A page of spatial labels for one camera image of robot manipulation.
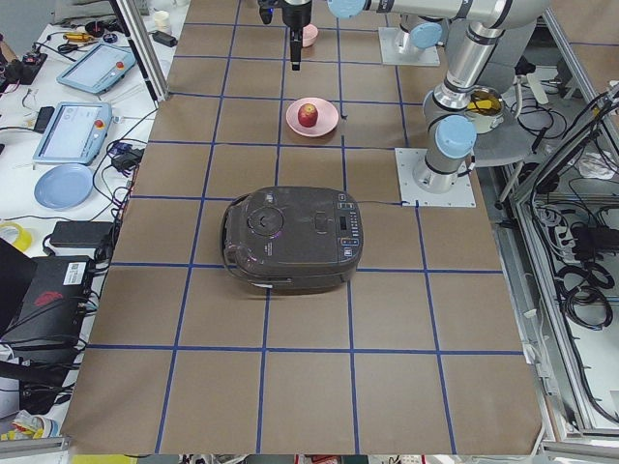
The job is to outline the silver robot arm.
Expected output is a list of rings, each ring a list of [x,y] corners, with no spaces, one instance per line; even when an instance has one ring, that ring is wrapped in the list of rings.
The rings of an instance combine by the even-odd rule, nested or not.
[[[430,16],[402,14],[399,29],[396,45],[401,55],[423,52],[436,46],[443,35],[442,20]]]
[[[468,29],[442,83],[424,103],[428,148],[415,164],[415,183],[430,193],[449,191],[471,154],[477,134],[464,116],[470,96],[492,52],[509,29],[525,26],[549,6],[547,1],[330,1],[333,16],[351,18],[363,11],[432,18],[465,19]]]

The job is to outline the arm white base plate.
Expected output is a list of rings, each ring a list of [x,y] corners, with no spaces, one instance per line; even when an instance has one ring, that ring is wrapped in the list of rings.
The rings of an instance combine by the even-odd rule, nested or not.
[[[382,63],[394,66],[438,67],[436,45],[442,36],[438,23],[424,23],[410,32],[401,28],[378,29]]]
[[[458,171],[438,174],[426,164],[427,149],[396,148],[400,202],[410,207],[475,208],[476,200],[463,160]]]

